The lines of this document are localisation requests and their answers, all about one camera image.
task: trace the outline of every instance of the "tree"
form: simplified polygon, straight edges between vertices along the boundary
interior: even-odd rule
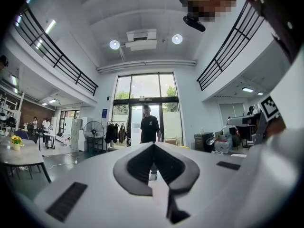
[[[129,92],[119,91],[115,96],[115,100],[124,99],[129,99]],[[114,109],[114,115],[128,115],[128,107],[125,105],[117,105]]]
[[[169,86],[167,89],[167,97],[173,97],[176,96],[176,90],[174,87]],[[164,103],[163,112],[176,112],[178,111],[177,103]]]

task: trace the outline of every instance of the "black cabinet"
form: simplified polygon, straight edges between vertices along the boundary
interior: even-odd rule
[[[212,138],[213,133],[204,133],[204,134],[195,134],[194,135],[194,143],[195,143],[195,150],[209,152],[214,149],[214,143],[212,145],[207,145],[206,141],[208,138]]]

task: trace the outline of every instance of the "flower pot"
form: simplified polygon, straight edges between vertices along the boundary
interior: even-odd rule
[[[19,151],[20,150],[20,144],[14,143],[14,150]]]

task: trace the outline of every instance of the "balcony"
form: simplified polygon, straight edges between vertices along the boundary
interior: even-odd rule
[[[205,90],[242,52],[262,25],[264,18],[245,2],[236,22],[224,43],[197,79],[201,90]]]
[[[95,95],[98,85],[83,73],[54,43],[25,5],[17,15],[14,27],[22,38],[45,60],[75,85]]]

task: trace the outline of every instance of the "sky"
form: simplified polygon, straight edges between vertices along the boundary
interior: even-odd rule
[[[161,80],[161,96],[167,96],[169,86],[175,88],[173,75],[160,75]],[[129,92],[131,76],[121,77],[118,79],[116,94],[120,91]],[[133,76],[131,95],[135,98],[144,97],[160,97],[158,75],[140,75]]]

